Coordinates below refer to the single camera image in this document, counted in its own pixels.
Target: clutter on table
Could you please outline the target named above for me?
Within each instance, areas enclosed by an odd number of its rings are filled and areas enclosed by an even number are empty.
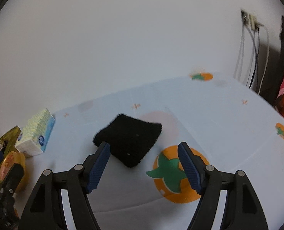
[[[15,126],[0,138],[0,144],[2,145],[0,151],[3,153],[3,158],[5,158],[11,151],[18,152],[14,145],[19,134],[20,128],[18,126]]]
[[[48,109],[32,116],[17,139],[17,150],[26,157],[44,153],[54,123],[55,119]]]
[[[3,182],[14,164],[19,164],[23,168],[24,176],[14,192],[23,190],[28,182],[28,172],[25,165],[26,158],[23,153],[11,151],[3,160],[0,166],[0,182]]]
[[[14,164],[0,186],[0,230],[14,230],[18,227],[20,219],[14,208],[13,194],[23,176],[21,165]]]

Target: orange plastic lid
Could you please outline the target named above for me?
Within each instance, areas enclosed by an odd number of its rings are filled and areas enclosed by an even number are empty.
[[[26,161],[26,158],[25,158],[23,153],[11,151],[5,157],[5,159],[3,160],[3,162],[0,166],[0,181],[1,182],[4,180],[4,178],[6,177],[7,173],[9,172],[9,170],[11,169],[13,164],[17,163],[17,164],[20,164],[23,167],[24,176],[23,176],[22,180],[20,181],[20,183],[18,184],[15,192],[18,192],[18,191],[24,189],[27,185],[28,175],[27,175],[27,171],[26,171],[25,161]]]

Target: white cable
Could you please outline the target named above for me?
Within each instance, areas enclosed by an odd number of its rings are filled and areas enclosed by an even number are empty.
[[[265,73],[266,73],[266,69],[267,69],[267,65],[268,65],[268,60],[269,60],[269,50],[270,50],[268,29],[266,28],[265,25],[262,25],[262,24],[259,24],[259,25],[260,25],[261,27],[263,27],[263,28],[266,30],[266,33],[267,33],[267,58],[266,58],[266,64],[264,65],[264,74],[262,75],[261,82],[260,82],[260,85],[259,85],[258,95],[260,94],[262,81],[264,80],[264,75],[265,75]]]
[[[243,67],[243,58],[244,58],[244,34],[243,34],[243,44],[242,44],[242,56],[241,56],[241,64],[240,64],[240,72],[238,74],[238,81],[240,82],[242,67]]]
[[[237,64],[236,64],[236,68],[235,68],[235,72],[234,72],[234,78],[236,78],[236,75],[237,75],[238,65],[239,65],[240,56],[241,56],[242,45],[243,45],[243,48],[244,48],[244,25],[242,25],[242,34],[241,34],[240,48],[239,48],[238,60],[237,60]]]
[[[249,27],[248,26],[245,26],[246,29],[248,30],[248,33],[250,34],[251,38],[252,38],[252,41],[253,41],[253,45],[256,49],[256,45],[255,45],[255,40],[254,40],[254,36],[253,36],[253,33],[250,31]]]

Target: blue label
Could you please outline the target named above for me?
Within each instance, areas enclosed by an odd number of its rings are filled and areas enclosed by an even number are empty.
[[[20,135],[18,136],[17,140],[20,141],[22,139],[23,133],[21,132]]]
[[[39,136],[39,143],[41,146],[44,145],[44,137],[42,135]]]

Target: orange fruit print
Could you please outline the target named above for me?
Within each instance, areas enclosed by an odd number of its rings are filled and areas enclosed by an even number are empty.
[[[178,159],[177,145],[164,149],[155,159],[153,170],[146,174],[154,178],[157,190],[163,197],[174,203],[189,203],[201,196],[191,188]],[[190,148],[193,154],[202,158],[206,165],[207,159],[197,150]]]
[[[275,128],[277,129],[277,134],[284,139],[284,126],[281,123],[277,123],[275,125]]]
[[[198,73],[198,74],[192,75],[191,79],[192,80],[198,79],[198,80],[207,81],[207,80],[211,80],[213,77],[214,76],[211,73]]]

